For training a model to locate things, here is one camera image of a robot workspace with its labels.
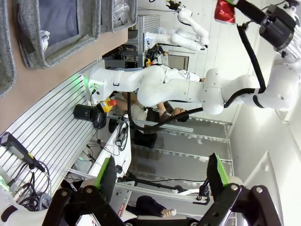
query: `bolt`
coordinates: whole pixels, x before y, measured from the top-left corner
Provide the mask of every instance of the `bolt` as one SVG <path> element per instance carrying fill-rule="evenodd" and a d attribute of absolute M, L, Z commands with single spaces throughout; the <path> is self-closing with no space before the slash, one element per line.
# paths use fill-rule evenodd
<path fill-rule="evenodd" d="M 236 191 L 236 190 L 238 189 L 238 187 L 237 187 L 236 185 L 232 185 L 232 186 L 231 186 L 231 189 L 232 189 L 233 191 Z"/>
<path fill-rule="evenodd" d="M 256 191 L 257 191 L 258 193 L 261 193 L 261 192 L 262 192 L 262 188 L 261 188 L 261 187 L 257 187 L 257 188 L 256 188 Z"/>

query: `brown table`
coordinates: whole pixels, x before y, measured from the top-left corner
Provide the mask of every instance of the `brown table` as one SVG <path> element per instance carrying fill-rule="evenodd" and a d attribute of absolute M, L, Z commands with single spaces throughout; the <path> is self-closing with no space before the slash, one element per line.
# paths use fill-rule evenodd
<path fill-rule="evenodd" d="M 52 68 L 28 69 L 23 63 L 17 41 L 12 8 L 13 0 L 7 0 L 7 2 L 17 78 L 15 86 L 4 97 L 0 97 L 0 133 L 4 132 L 19 116 L 65 79 L 103 54 L 127 42 L 127 29 L 117 33 L 104 33 L 96 42 Z"/>

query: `black handheld tool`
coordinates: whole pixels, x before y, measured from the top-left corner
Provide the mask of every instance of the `black handheld tool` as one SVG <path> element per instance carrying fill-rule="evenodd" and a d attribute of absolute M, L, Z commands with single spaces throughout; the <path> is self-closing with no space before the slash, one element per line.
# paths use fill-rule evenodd
<path fill-rule="evenodd" d="M 31 155 L 27 149 L 9 132 L 5 132 L 1 137 L 1 146 L 6 146 L 9 151 L 17 156 L 19 159 L 28 163 L 29 168 L 32 170 L 35 167 L 45 172 L 45 168 Z"/>

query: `white table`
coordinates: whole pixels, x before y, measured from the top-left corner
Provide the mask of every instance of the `white table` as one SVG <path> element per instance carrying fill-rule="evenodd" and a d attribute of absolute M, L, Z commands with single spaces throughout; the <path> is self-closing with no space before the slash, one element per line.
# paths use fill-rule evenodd
<path fill-rule="evenodd" d="M 119 152 L 119 147 L 115 144 L 115 141 L 117 139 L 117 133 L 118 133 L 119 126 L 116 127 L 115 131 L 112 133 L 110 139 L 108 140 L 107 144 L 105 145 L 106 149 L 109 150 L 112 153 L 112 156 L 115 159 L 115 164 L 122 166 L 122 172 L 117 173 L 117 177 L 123 177 L 125 173 L 127 172 L 127 169 L 130 166 L 131 160 L 132 160 L 132 154 L 131 154 L 131 136 L 130 136 L 130 129 L 128 128 L 127 132 L 127 144 L 125 149 L 122 152 Z M 88 172 L 89 175 L 97 177 L 101 166 L 103 165 L 103 162 L 106 158 L 110 158 L 111 154 L 106 150 L 103 149 L 96 159 L 96 163 L 93 164 L 91 170 Z"/>

